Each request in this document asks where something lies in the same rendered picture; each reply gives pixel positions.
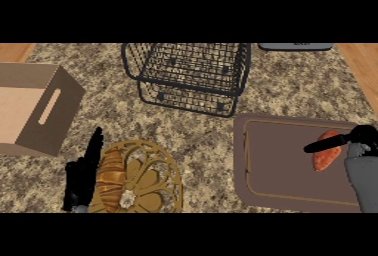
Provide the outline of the golden openwork trivet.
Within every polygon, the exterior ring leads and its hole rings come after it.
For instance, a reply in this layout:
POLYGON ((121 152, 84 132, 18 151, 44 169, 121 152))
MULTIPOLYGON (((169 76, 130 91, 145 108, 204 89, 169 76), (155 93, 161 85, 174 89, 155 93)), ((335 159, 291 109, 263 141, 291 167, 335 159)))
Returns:
POLYGON ((183 208, 183 185, 171 155, 161 146, 145 140, 127 140, 108 146, 121 151, 126 179, 118 210, 108 212, 95 186, 92 213, 179 213, 183 208))

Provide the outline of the brown cardboard box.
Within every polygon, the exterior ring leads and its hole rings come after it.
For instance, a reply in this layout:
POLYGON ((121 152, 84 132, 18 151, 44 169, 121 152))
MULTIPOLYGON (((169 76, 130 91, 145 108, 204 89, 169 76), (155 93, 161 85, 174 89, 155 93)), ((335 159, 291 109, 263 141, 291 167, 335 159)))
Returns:
POLYGON ((84 92, 62 66, 0 63, 0 154, 58 155, 84 92))

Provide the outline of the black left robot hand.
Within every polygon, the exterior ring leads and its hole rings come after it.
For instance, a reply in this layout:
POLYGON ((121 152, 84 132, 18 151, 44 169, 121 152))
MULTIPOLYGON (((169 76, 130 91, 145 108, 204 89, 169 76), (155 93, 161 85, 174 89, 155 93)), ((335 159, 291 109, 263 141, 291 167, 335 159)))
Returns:
POLYGON ((102 128, 98 127, 89 141, 84 156, 65 165, 67 186, 62 210, 67 212, 74 212, 74 207, 78 205, 90 205, 102 146, 102 128))

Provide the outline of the orange sweet potato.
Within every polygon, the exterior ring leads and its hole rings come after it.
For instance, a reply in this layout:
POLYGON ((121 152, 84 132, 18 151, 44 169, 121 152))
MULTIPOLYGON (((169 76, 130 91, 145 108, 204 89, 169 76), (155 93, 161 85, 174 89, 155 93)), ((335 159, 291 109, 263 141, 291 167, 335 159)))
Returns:
MULTIPOLYGON (((328 130, 318 140, 324 140, 331 138, 332 136, 337 136, 338 132, 335 130, 328 130)), ((321 152, 316 152, 313 154, 313 169, 316 172, 324 171, 329 165, 332 164, 334 160, 338 158, 341 154, 341 147, 334 147, 331 149, 326 149, 321 152)))

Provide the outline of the brown croissant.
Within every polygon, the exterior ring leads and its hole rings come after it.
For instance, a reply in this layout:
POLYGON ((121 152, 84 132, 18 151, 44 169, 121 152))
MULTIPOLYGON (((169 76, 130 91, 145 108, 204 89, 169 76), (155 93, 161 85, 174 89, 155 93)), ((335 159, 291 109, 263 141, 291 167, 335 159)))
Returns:
POLYGON ((105 153, 96 177, 96 189, 108 212, 118 210, 124 179, 126 172, 121 151, 114 147, 105 153))

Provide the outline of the brown rectangular tray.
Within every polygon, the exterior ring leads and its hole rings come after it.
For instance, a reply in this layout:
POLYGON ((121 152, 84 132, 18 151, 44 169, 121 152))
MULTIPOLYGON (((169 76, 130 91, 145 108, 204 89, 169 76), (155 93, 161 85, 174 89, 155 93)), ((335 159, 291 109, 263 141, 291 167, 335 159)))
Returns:
POLYGON ((250 206, 303 212, 360 210, 355 190, 337 158, 325 171, 313 168, 304 146, 322 133, 349 133, 352 122, 241 114, 233 120, 235 191, 250 206))

